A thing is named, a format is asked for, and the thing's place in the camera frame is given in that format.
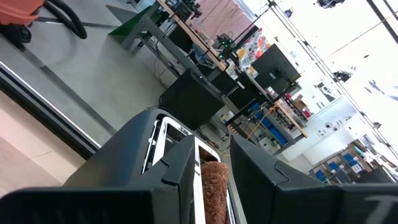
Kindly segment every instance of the vacuum hose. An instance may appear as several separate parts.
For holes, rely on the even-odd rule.
[[[65,14],[70,17],[71,21],[66,16],[64,16],[62,12],[60,12],[56,8],[56,6],[60,8],[63,12],[65,12]],[[53,15],[55,15],[61,22],[63,22],[65,26],[72,30],[72,32],[74,32],[78,37],[80,37],[81,39],[87,38],[87,32],[83,27],[83,24],[81,23],[79,17],[63,1],[46,0],[44,2],[44,7],[49,10]]]

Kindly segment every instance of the black monitor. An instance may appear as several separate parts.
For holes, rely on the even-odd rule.
[[[300,78],[296,68],[276,44],[266,50],[252,66],[259,73],[255,78],[258,84],[263,88],[271,86],[278,94],[288,88],[291,82]]]

